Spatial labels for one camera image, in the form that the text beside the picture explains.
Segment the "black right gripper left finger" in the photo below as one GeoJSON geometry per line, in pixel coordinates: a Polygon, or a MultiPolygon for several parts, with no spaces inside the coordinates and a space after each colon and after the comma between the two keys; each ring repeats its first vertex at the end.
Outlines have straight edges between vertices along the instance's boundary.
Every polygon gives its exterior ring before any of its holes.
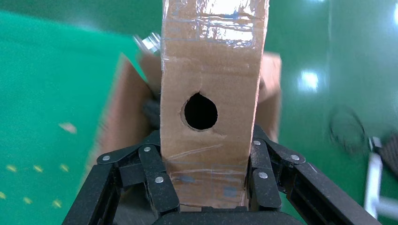
{"type": "Polygon", "coordinates": [[[160,154],[160,133],[141,143],[100,156],[91,169],[64,225],[111,225],[121,191],[143,184],[156,225],[179,225],[180,204],[160,154]]]}

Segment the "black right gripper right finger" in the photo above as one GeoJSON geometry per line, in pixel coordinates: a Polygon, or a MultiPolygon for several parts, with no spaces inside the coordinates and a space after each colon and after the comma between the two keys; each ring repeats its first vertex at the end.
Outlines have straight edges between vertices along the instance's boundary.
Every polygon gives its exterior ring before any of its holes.
{"type": "Polygon", "coordinates": [[[346,192],[304,156],[268,138],[255,125],[246,173],[248,208],[278,211],[280,193],[309,225],[378,225],[346,192]]]}

